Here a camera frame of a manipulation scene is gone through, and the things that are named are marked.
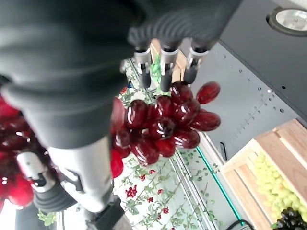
white surface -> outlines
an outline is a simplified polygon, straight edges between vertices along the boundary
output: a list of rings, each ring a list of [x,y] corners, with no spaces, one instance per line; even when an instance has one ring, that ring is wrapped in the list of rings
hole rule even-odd
[[[4,201],[4,207],[0,214],[0,229],[15,230],[16,206],[8,200]]]

grape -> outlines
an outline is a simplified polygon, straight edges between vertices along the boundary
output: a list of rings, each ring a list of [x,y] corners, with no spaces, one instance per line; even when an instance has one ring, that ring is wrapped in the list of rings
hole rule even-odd
[[[302,222],[300,213],[306,213],[307,208],[300,202],[300,199],[292,191],[291,186],[281,177],[271,161],[260,154],[254,161],[257,175],[256,184],[258,191],[266,195],[265,205],[271,205],[272,217],[280,217],[286,222],[287,227],[278,229],[295,229],[297,226],[306,224]]]
[[[0,178],[11,178],[20,172],[16,159],[11,155],[13,154],[9,154],[7,157],[0,159]]]
[[[177,147],[185,149],[195,148],[200,142],[200,136],[192,129],[176,129],[173,139]]]
[[[124,164],[118,151],[111,149],[111,172],[112,177],[116,178],[122,174]]]
[[[120,154],[122,158],[129,156],[131,152],[130,148],[131,133],[122,128],[116,131],[115,136],[112,138],[112,147]]]
[[[154,164],[159,160],[160,151],[149,138],[140,138],[132,143],[131,151],[143,166]]]
[[[130,146],[127,146],[127,147],[125,147],[125,148],[116,146],[116,147],[114,147],[114,149],[116,149],[117,152],[119,152],[121,158],[126,158],[126,157],[128,157],[128,156],[130,155],[130,152],[131,152]]]
[[[284,203],[284,205],[286,205],[287,207],[290,207],[291,204],[292,204],[292,201],[289,200],[287,197],[285,197],[285,198],[283,199],[283,203]]]
[[[27,139],[18,135],[11,135],[2,139],[1,150],[21,150],[28,144]]]
[[[191,122],[190,126],[199,131],[206,132],[216,129],[220,123],[221,119],[219,115],[201,109]]]
[[[154,143],[163,157],[171,157],[175,153],[175,142],[173,138],[158,140]]]
[[[6,186],[2,184],[2,179],[0,179],[0,200],[4,200],[6,197]]]
[[[302,219],[303,221],[307,222],[307,213],[302,214]]]
[[[0,123],[0,132],[5,135],[29,130],[30,127],[23,116],[12,118]]]
[[[130,144],[130,132],[122,128],[118,131],[116,131],[116,134],[114,136],[114,145],[118,147],[127,147]]]
[[[298,197],[294,193],[289,194],[288,199],[292,202],[298,201]]]
[[[170,87],[170,91],[172,102],[176,104],[181,104],[193,98],[191,89],[180,81],[174,82]]]
[[[19,111],[10,107],[0,96],[0,121],[18,116]]]
[[[196,99],[199,101],[200,104],[206,104],[214,100],[221,90],[220,85],[215,82],[211,81],[203,86],[198,90]]]
[[[113,99],[113,109],[111,114],[111,135],[114,135],[118,129],[124,125],[125,108],[120,99]]]
[[[301,203],[299,202],[299,200],[295,200],[292,202],[292,205],[291,207],[294,209],[294,210],[299,210],[299,208],[301,207]]]
[[[2,210],[3,210],[3,206],[4,206],[4,199],[1,199],[0,200],[0,214],[1,214]]]
[[[307,208],[304,206],[304,204],[300,204],[300,207],[298,209],[300,213],[307,213]]]
[[[147,120],[152,120],[157,117],[156,105],[150,104],[147,111]]]
[[[168,96],[158,97],[155,103],[155,110],[158,116],[171,117],[174,110],[171,98]]]
[[[29,181],[23,175],[17,174],[8,180],[7,198],[15,205],[28,206],[33,200],[33,191]]]
[[[129,129],[141,128],[147,118],[147,105],[142,100],[130,103],[125,113],[125,125]]]
[[[153,139],[170,138],[174,129],[174,122],[167,117],[160,117],[154,120],[148,127],[149,134]]]
[[[174,111],[173,119],[180,127],[185,127],[196,117],[200,110],[197,100],[191,99],[178,105]]]

red grape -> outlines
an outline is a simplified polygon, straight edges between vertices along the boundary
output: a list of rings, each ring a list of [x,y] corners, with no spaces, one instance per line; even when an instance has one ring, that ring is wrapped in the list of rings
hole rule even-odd
[[[7,198],[15,205],[27,206],[33,201],[33,191],[29,181],[24,179],[22,174],[9,178]]]
[[[116,178],[121,175],[124,170],[124,164],[118,151],[111,149],[111,172],[112,177]]]
[[[19,114],[17,109],[10,107],[0,96],[0,120],[6,120]]]
[[[129,129],[141,128],[147,118],[147,105],[142,100],[130,103],[125,113],[125,125]]]
[[[158,97],[155,103],[155,109],[158,116],[171,117],[174,110],[171,98],[168,96]]]
[[[150,125],[150,123],[157,117],[157,111],[154,107],[154,104],[149,104],[148,105],[148,109],[147,109],[147,117],[145,122],[142,125],[142,128],[148,128],[148,126]]]
[[[119,146],[123,148],[126,146],[129,146],[130,132],[125,128],[118,130],[114,136],[114,144],[115,146]]]
[[[196,117],[191,122],[190,126],[199,131],[211,131],[216,129],[221,123],[218,114],[200,110]]]
[[[192,129],[176,129],[173,139],[177,147],[185,149],[195,148],[201,140],[198,133]]]
[[[172,136],[175,129],[174,122],[167,117],[154,120],[148,127],[149,134],[153,139],[166,139]]]
[[[115,146],[114,149],[116,149],[117,152],[119,152],[121,158],[126,158],[127,156],[130,155],[131,152],[131,148],[130,146],[127,147],[119,147],[119,146]]]
[[[154,164],[159,160],[160,152],[149,138],[140,138],[132,143],[131,151],[143,166]]]
[[[198,90],[196,99],[200,104],[206,104],[214,100],[221,90],[220,85],[215,81],[210,81]]]
[[[122,128],[124,125],[124,115],[125,115],[125,108],[123,102],[120,99],[114,98],[113,99],[113,109],[111,115],[111,134],[114,135],[115,132]]]
[[[4,199],[0,200],[0,214],[2,212],[3,206],[4,206]]]
[[[180,104],[175,109],[173,119],[180,127],[188,125],[200,110],[200,104],[197,100],[192,99]]]
[[[21,150],[28,144],[27,140],[18,135],[11,135],[2,139],[1,150]]]
[[[6,186],[2,183],[2,178],[0,178],[0,200],[6,198]]]
[[[158,140],[154,143],[163,157],[171,157],[175,153],[175,142],[173,138]]]
[[[112,146],[115,148],[121,155],[122,158],[129,156],[130,149],[130,132],[125,128],[122,128],[116,132],[116,135],[113,137]]]
[[[147,120],[154,119],[157,116],[156,108],[154,104],[148,105]]]
[[[176,104],[181,104],[193,98],[193,93],[189,86],[181,81],[174,82],[171,87],[171,99]]]
[[[16,132],[22,132],[29,130],[30,127],[23,116],[6,120],[0,123],[0,132],[5,135],[15,134]]]
[[[11,178],[18,173],[20,173],[20,169],[14,155],[8,154],[0,159],[0,178]]]

floral tablecloth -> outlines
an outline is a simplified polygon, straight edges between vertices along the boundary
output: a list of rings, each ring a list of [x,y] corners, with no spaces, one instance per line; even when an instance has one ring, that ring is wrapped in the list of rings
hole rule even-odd
[[[141,167],[133,156],[124,160],[123,174],[114,179],[114,194],[122,199],[133,229],[201,229],[168,159],[148,168]]]

red flower pattern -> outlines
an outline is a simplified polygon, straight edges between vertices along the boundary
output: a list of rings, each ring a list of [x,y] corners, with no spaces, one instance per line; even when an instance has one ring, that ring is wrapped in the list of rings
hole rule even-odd
[[[163,208],[163,209],[162,209],[162,211],[163,211],[163,213],[164,213],[164,214],[167,214],[167,213],[168,213],[168,211],[169,211],[169,210],[168,210],[168,206],[167,206],[167,207],[165,207],[165,208]]]
[[[121,91],[120,91],[120,94],[123,94],[127,91],[127,87],[124,87]]]
[[[147,201],[148,201],[148,203],[151,203],[151,202],[154,201],[154,199],[153,199],[153,197],[150,197],[150,198],[147,199]]]
[[[144,181],[146,179],[146,175],[143,174],[142,176],[140,176],[141,181]]]
[[[127,198],[128,197],[134,198],[137,192],[138,191],[136,190],[136,185],[133,188],[130,187],[128,190],[126,190]]]

